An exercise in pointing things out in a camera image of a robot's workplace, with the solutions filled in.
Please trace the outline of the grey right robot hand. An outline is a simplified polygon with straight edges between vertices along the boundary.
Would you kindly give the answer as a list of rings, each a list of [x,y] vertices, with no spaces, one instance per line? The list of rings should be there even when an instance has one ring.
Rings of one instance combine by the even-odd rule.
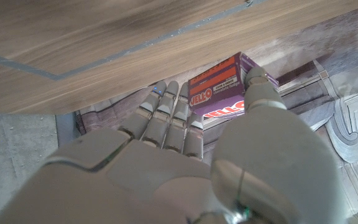
[[[245,114],[198,157],[201,123],[163,119],[159,100],[118,130],[88,133],[49,156],[0,223],[345,223],[327,145],[288,111],[265,70],[242,77]]]

